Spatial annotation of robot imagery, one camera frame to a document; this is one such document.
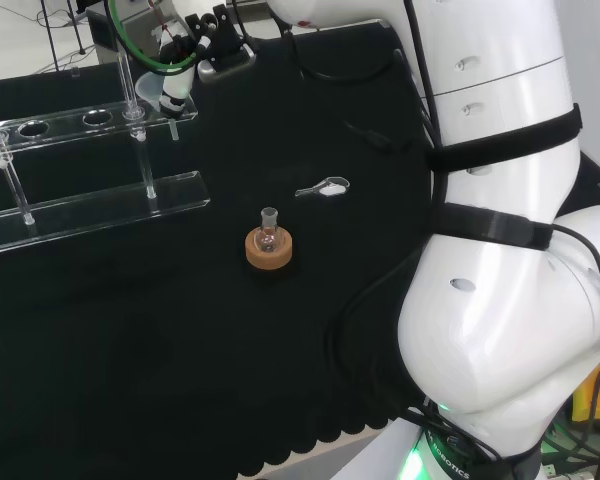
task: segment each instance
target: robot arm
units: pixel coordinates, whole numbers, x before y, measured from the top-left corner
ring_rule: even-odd
[[[424,92],[410,1],[443,145],[533,126],[573,109],[554,0],[268,0],[283,21],[300,27],[389,22]],[[444,200],[552,224],[579,161],[574,139],[454,172]],[[559,222],[600,250],[600,208]],[[409,373],[445,405],[443,417],[503,458],[531,451],[600,362],[600,285],[591,272],[591,255],[563,235],[554,235],[548,251],[434,235],[400,318]],[[430,478],[450,478],[424,436],[419,450]],[[540,472],[537,478],[545,477]]]

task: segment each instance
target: green cable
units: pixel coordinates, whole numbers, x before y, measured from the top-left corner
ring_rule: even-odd
[[[156,62],[155,60],[147,57],[144,53],[142,53],[142,51],[138,47],[136,47],[133,44],[133,42],[127,35],[127,33],[124,31],[124,28],[122,28],[122,23],[120,23],[120,19],[118,18],[118,8],[116,7],[115,0],[105,0],[105,1],[109,2],[109,9],[111,10],[111,19],[113,20],[113,26],[115,27],[116,31],[118,32],[118,35],[120,35],[120,38],[122,38],[122,40],[124,41],[127,48],[129,50],[131,50],[133,52],[133,54],[136,55],[140,60],[147,63],[147,65],[150,65],[153,68],[160,68],[163,70],[176,70],[176,69],[186,69],[193,62],[195,62],[195,60],[196,60],[195,52],[192,53],[191,56],[189,56],[189,58],[187,58],[186,60],[184,60],[180,63],[174,63],[173,65],[165,65],[164,63]]]

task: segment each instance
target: clear acrylic stand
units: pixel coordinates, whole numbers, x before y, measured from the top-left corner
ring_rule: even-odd
[[[203,207],[210,201],[199,172],[154,179],[146,128],[169,125],[174,141],[177,126],[147,102],[138,101],[129,60],[120,48],[118,67],[124,102],[0,122],[0,169],[16,208],[0,212],[0,252]],[[196,117],[191,99],[178,122]],[[13,153],[78,139],[128,131],[134,143],[142,183],[29,205],[13,164]]]

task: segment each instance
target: black tablecloth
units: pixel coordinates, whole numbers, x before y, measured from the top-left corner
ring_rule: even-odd
[[[342,75],[398,44],[368,25],[299,45],[305,63]],[[342,430],[380,428],[396,401],[419,400],[395,348],[413,266],[343,332],[359,381],[339,382],[324,351],[347,299],[422,238],[428,174],[402,67],[368,85],[316,85],[270,41],[254,68],[194,93],[200,116],[180,142],[156,128],[149,145],[156,177],[200,170],[209,206],[0,254],[0,479],[233,479]],[[114,66],[11,79],[0,118],[119,98]],[[370,149],[343,119],[402,151]],[[32,203],[140,180],[127,135],[15,164]],[[583,165],[567,209],[600,203],[600,171]],[[334,175],[351,181],[347,195],[294,198]],[[0,176],[0,210],[11,202]],[[275,275],[244,258],[265,206],[294,237],[293,262]],[[392,401],[370,396],[370,375]]]

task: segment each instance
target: green led light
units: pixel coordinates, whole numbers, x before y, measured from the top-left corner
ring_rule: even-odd
[[[399,480],[417,480],[421,478],[420,475],[423,473],[423,466],[418,450],[411,450],[407,460],[404,462]]]

